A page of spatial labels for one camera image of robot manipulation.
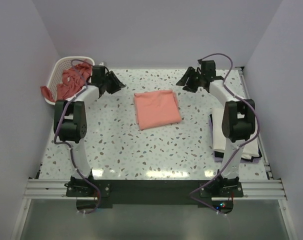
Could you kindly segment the salmon pink t shirt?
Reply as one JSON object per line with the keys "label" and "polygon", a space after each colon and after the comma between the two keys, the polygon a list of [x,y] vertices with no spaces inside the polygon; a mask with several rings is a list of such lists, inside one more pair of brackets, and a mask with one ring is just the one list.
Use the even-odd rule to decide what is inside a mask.
{"label": "salmon pink t shirt", "polygon": [[182,121],[177,95],[172,90],[135,93],[134,105],[140,130],[177,124]]}

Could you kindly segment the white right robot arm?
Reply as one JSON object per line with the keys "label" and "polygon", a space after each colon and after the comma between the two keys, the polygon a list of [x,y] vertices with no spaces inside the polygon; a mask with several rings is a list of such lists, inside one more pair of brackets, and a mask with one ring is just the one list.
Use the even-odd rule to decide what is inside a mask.
{"label": "white right robot arm", "polygon": [[190,194],[208,190],[213,195],[224,197],[240,187],[239,166],[243,150],[257,137],[251,137],[258,132],[255,102],[243,99],[228,88],[226,77],[217,75],[215,61],[199,59],[198,63],[200,67],[195,69],[190,66],[176,85],[191,93],[202,87],[223,105],[221,130],[225,137],[225,150],[222,167],[216,176]]}

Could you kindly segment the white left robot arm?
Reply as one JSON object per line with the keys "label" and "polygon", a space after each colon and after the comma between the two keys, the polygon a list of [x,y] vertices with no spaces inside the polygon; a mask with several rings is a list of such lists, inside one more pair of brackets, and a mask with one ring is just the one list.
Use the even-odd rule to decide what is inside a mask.
{"label": "white left robot arm", "polygon": [[95,196],[99,198],[101,193],[94,184],[92,169],[85,150],[86,102],[95,101],[104,93],[114,94],[126,85],[105,65],[93,65],[91,69],[92,74],[87,78],[76,70],[75,72],[84,81],[84,86],[68,99],[56,101],[53,142],[55,145],[66,145],[70,153],[73,174],[66,186],[68,192],[77,197]]}

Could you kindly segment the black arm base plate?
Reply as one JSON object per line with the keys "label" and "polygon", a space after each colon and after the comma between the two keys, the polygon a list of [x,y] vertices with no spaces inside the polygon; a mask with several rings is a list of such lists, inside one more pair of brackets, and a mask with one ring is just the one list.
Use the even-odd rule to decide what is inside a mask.
{"label": "black arm base plate", "polygon": [[242,184],[232,191],[211,194],[209,190],[191,192],[209,180],[93,180],[101,196],[84,194],[66,196],[76,198],[77,210],[111,209],[115,205],[196,205],[199,208],[212,208],[219,213],[230,213],[234,199],[244,196]]}

